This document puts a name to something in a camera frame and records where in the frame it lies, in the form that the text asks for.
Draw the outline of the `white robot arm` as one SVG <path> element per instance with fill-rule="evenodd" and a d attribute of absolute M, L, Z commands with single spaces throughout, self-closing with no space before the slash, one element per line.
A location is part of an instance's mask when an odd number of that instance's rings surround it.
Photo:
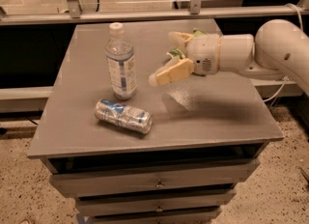
<path fill-rule="evenodd" d="M 171 32 L 168 62 L 149 76 L 152 86 L 166 85 L 190 74 L 229 71 L 261 80 L 292 79 L 309 94 L 309 37 L 284 19 L 263 24 L 257 34 L 228 35 Z"/>

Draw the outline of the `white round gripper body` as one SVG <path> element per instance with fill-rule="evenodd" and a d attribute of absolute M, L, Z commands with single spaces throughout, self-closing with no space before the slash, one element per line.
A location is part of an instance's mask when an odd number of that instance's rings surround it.
<path fill-rule="evenodd" d="M 220 36 L 206 34 L 194 37 L 186 47 L 187 57 L 194 63 L 197 75 L 215 74 L 219 70 Z"/>

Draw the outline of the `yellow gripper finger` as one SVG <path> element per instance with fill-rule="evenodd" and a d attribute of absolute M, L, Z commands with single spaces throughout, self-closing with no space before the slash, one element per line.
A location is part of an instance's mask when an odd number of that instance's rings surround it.
<path fill-rule="evenodd" d="M 148 83 L 153 86 L 166 85 L 189 77 L 194 72 L 194 63 L 188 59 L 175 57 L 149 76 Z"/>
<path fill-rule="evenodd" d="M 168 39 L 172 45 L 178 48 L 182 53 L 186 52 L 187 43 L 193 38 L 192 34 L 182 32 L 169 32 Z"/>

